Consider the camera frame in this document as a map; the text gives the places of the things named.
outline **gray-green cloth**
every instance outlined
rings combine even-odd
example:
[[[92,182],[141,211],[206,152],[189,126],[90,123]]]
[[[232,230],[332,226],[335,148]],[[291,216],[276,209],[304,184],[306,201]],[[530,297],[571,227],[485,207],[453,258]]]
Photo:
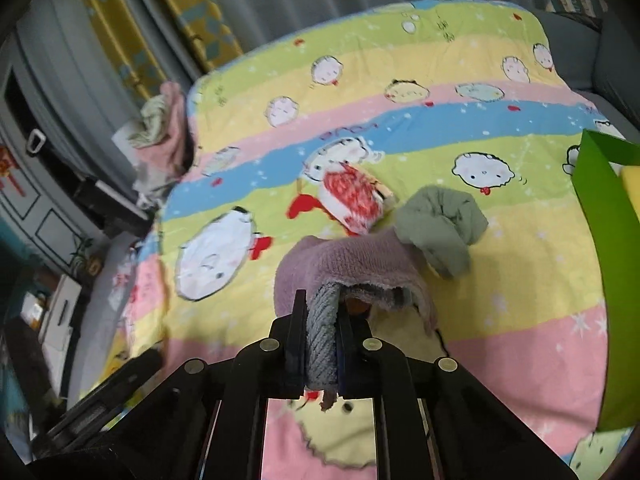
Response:
[[[420,249],[444,278],[468,270],[468,246],[478,241],[487,226],[469,193],[445,187],[425,186],[396,211],[398,239]]]

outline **green bag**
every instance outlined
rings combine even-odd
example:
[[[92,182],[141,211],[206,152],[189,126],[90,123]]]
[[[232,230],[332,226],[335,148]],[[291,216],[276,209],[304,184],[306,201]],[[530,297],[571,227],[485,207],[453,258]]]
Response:
[[[572,181],[600,262],[609,332],[598,431],[640,421],[640,222],[609,161],[640,166],[640,146],[584,130]]]

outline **red heart print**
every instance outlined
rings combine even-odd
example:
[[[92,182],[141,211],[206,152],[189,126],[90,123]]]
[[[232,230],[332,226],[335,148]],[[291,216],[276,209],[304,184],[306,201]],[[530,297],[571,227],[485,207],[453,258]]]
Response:
[[[270,236],[260,236],[256,238],[254,246],[251,248],[251,254],[249,254],[250,260],[257,260],[260,258],[260,253],[266,251],[273,243],[273,238]]]
[[[313,209],[323,209],[324,207],[320,203],[320,201],[312,195],[308,194],[299,194],[287,210],[287,218],[289,220],[293,220],[300,213],[306,213],[308,211],[313,211]]]

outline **bedsheet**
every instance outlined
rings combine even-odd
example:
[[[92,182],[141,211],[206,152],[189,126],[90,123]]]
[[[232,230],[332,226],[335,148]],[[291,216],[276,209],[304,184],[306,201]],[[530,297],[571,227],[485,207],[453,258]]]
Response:
[[[401,202],[426,184],[473,194],[489,227],[471,272],[424,273],[447,349],[558,455],[594,430],[606,309],[570,173],[583,128],[615,131],[558,76],[532,14],[421,0],[335,20],[204,76],[188,115],[198,151],[140,253],[130,355],[162,341],[170,372],[266,336],[284,254],[344,235],[316,200],[341,160]],[[442,355],[417,313],[372,315],[405,353]],[[263,478],[375,478],[373,431],[369,400],[270,401]]]

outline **gray pillow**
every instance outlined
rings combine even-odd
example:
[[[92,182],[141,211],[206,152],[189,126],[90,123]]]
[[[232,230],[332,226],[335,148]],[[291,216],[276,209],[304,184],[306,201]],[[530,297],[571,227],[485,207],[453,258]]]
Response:
[[[558,75],[573,90],[590,91],[600,34],[595,30],[544,10],[532,11],[549,38]]]
[[[640,52],[618,17],[609,11],[593,72],[593,88],[640,128]]]

